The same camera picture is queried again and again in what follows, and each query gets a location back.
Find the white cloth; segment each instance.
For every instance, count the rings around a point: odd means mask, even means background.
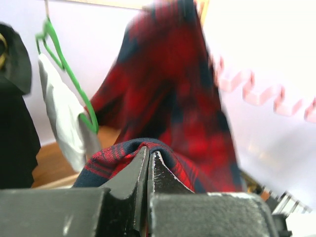
[[[79,119],[85,112],[83,106],[44,54],[39,55],[39,74],[56,141],[72,168],[80,172],[86,163],[86,155],[89,157],[101,150],[101,144],[97,135]]]

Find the black metal tool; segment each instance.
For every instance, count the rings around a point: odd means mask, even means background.
[[[99,188],[0,191],[1,237],[278,237],[287,230],[278,231],[259,196],[193,194],[147,147]]]

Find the green hanger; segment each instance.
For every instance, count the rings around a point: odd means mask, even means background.
[[[59,59],[54,55],[54,53],[50,50],[50,48],[48,47],[47,43],[46,43],[46,38],[47,36],[50,36],[50,38],[53,41],[53,44],[55,46],[57,55],[59,57]],[[75,85],[77,91],[79,92],[79,95],[82,97],[85,105],[88,108],[88,112],[90,114],[91,117],[91,121],[89,120],[89,118],[86,117],[86,115],[84,114],[80,114],[80,119],[87,125],[87,127],[93,131],[94,133],[98,133],[99,130],[99,125],[98,125],[98,121],[95,115],[95,112],[93,110],[93,107],[87,97],[87,95],[85,94],[85,92],[81,89],[79,82],[77,81],[74,73],[72,72],[72,70],[70,69],[68,63],[66,62],[66,59],[63,56],[63,53],[61,51],[60,48],[60,44],[58,41],[58,37],[57,34],[54,30],[54,27],[52,26],[49,17],[47,16],[46,21],[44,22],[44,27],[43,27],[43,32],[40,34],[36,35],[36,45],[38,47],[38,51],[40,54],[40,45],[39,45],[39,41],[43,41],[44,47],[46,48],[46,50],[48,51],[48,53],[50,54],[50,56],[54,59],[54,61],[56,62],[56,64],[63,70],[66,71],[71,79],[71,81],[73,82],[73,84]]]

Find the black coat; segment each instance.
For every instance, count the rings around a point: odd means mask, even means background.
[[[0,69],[0,189],[29,188],[40,150],[39,137],[22,98],[31,90],[31,62],[20,36],[10,26],[0,23],[0,34],[8,46]]]

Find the red plaid shirt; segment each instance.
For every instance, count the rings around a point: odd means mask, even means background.
[[[91,103],[99,124],[121,133],[116,145],[92,157],[75,187],[101,185],[146,145],[151,152],[163,151],[169,169],[197,193],[241,191],[192,0],[155,7],[132,22]]]

